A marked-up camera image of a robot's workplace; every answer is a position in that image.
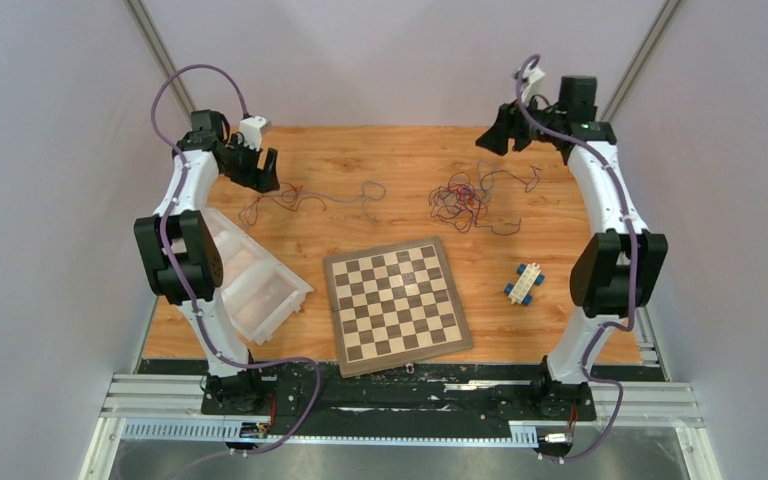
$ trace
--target gray wall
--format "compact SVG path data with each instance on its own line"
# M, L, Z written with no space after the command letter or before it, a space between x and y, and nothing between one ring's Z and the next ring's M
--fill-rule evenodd
M489 125L533 52L555 96L599 76L605 105L663 0L144 0L176 65L227 68L276 125ZM237 108L221 78L184 79Z
M152 305L131 225L169 180L162 76L118 0L0 0L0 479L75 478ZM162 125L182 132L172 102Z
M728 479L768 478L768 2L685 2L615 122L670 241L653 296Z

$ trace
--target plastic bin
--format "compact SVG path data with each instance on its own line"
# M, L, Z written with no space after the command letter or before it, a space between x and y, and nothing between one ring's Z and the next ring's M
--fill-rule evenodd
M269 341L313 288L220 211L201 213L222 257L220 291L231 323L258 345Z

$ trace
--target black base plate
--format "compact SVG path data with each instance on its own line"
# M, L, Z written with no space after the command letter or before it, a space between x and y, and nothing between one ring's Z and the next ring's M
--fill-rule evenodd
M342 378L335 362L320 362L322 389L299 435L362 437L506 438L508 420L569 418L568 409L535 411L528 402L528 385L447 391L445 384L470 380L530 380L538 365L417 364L354 378ZM140 373L205 374L198 360L144 360ZM659 369L638 366L594 367L594 374L623 381L664 381ZM290 363L263 370L267 395L277 399L273 434L287 433L307 406L315 374L306 363ZM256 414L267 415L269 403ZM240 415L204 399L208 415ZM595 419L592 401L579 406L580 421Z

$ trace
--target wood grain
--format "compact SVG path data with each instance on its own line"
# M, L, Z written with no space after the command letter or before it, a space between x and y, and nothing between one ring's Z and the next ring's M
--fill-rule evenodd
M276 128L266 146L277 148L281 181L329 195L352 198L364 180L387 188L370 202L370 222L359 203L309 201L298 212L263 202L257 224L248 232L291 270L313 293L302 312L292 315L263 345L249 344L256 359L305 355L336 359L323 258L389 243L439 236L443 240L474 340L467 352L439 361L539 362L558 342L572 313L569 273L590 238L587 214L574 178L560 155L546 145L496 157L474 146L481 128L463 127L317 127ZM480 159L530 178L541 169L530 193L503 175L497 177L487 220L503 230L522 219L522 229L496 236L489 229L461 234L429 216L428 193L459 171L477 184ZM256 194L220 178L209 205L240 224L237 214ZM517 279L523 262L541 265L546 281L534 287L528 307L511 305L502 289ZM146 343L145 357L204 357L190 326L176 308L160 299ZM615 333L598 359L603 363L639 363L631 334Z

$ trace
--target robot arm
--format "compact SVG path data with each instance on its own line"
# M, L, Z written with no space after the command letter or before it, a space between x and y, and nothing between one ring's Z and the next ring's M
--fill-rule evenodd
M535 382L540 386L535 400L539 403L542 397L558 394L564 385L586 384L584 370L590 371L612 331L604 327L628 316L631 240L635 239L638 246L634 290L637 307L649 301L666 257L667 241L664 235L649 231L628 196L611 125L595 120L596 79L563 77L558 103L541 109L537 99L528 96L544 76L536 61L526 61L515 75L521 75L524 85L518 101L527 105L525 111L533 121L525 118L516 101L503 104L496 122L475 143L498 155L508 152L510 140L515 151L534 140L555 145L581 189L592 234L570 275L575 311L561 341L544 358ZM545 128L536 128L534 122ZM548 134L546 129L560 135ZM607 164L603 165L591 150Z
M220 360L218 355L237 364L251 363L250 356L237 337L219 294L223 281L222 260L201 210L220 173L234 183L258 192L277 190L275 166L278 152L269 149L264 167L258 168L263 135L270 128L269 120L263 117L247 116L235 134L231 134L227 120L219 112L193 112L190 123L191 131L177 142L184 158L173 153L175 171L163 201L152 216L136 220L134 234L152 291L165 296L190 322L207 354L211 379L236 377L240 369ZM176 196L185 163L186 178ZM160 239L160 220L170 203L173 208L166 230L175 257L198 299L198 309L184 304L189 296ZM202 315L201 322L195 311Z

